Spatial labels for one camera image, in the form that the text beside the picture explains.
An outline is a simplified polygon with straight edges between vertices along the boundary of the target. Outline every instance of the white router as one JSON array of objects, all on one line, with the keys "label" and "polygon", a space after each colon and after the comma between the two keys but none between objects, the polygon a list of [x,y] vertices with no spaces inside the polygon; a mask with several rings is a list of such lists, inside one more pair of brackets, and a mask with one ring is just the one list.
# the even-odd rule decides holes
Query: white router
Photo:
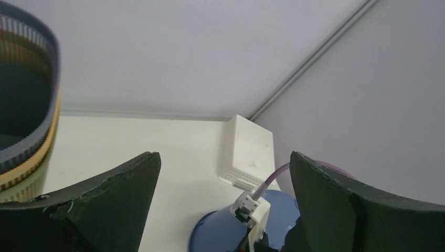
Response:
[{"label": "white router", "polygon": [[236,115],[227,122],[222,142],[217,169],[221,181],[252,191],[275,171],[273,135],[263,127]]}]

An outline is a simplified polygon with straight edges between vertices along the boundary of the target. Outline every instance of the white wall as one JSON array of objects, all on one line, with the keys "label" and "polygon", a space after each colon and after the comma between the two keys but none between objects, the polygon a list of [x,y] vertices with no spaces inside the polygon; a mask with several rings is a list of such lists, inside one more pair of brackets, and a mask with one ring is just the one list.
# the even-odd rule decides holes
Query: white wall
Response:
[{"label": "white wall", "polygon": [[277,166],[300,151],[445,204],[443,1],[380,1],[256,123],[274,134]]},{"label": "white wall", "polygon": [[62,108],[247,116],[361,0],[9,0],[60,39]]}]

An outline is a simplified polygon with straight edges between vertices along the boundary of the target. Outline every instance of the white tabletop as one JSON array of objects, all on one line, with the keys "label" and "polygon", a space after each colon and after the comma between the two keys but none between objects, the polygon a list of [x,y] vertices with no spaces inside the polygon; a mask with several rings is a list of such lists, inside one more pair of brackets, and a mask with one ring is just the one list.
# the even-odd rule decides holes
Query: white tabletop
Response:
[{"label": "white tabletop", "polygon": [[62,114],[44,193],[110,170],[145,151],[159,152],[161,173],[139,251],[187,251],[198,220],[241,194],[216,175],[224,124]]}]

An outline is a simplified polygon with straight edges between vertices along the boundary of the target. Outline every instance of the blue cylindrical object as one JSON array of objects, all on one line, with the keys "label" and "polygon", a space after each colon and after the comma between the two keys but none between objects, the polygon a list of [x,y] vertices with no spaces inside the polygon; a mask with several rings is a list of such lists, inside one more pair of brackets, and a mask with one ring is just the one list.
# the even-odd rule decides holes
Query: blue cylindrical object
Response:
[{"label": "blue cylindrical object", "polygon": [[[295,198],[276,190],[267,190],[263,198],[271,205],[266,224],[269,246],[280,249],[286,234],[300,217],[298,204]],[[189,252],[227,252],[236,248],[247,228],[230,213],[230,207],[209,213],[196,224]]]}]

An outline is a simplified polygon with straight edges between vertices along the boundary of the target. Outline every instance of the blue container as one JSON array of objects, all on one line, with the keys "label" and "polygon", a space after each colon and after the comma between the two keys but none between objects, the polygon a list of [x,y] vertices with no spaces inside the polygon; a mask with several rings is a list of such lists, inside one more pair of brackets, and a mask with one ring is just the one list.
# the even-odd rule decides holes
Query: blue container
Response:
[{"label": "blue container", "polygon": [[[266,224],[269,246],[280,249],[286,234],[300,217],[298,204],[295,198],[276,190],[267,190],[263,198],[271,205]],[[190,237],[189,252],[227,252],[238,246],[247,228],[230,213],[230,207],[209,213],[196,224]]]}]

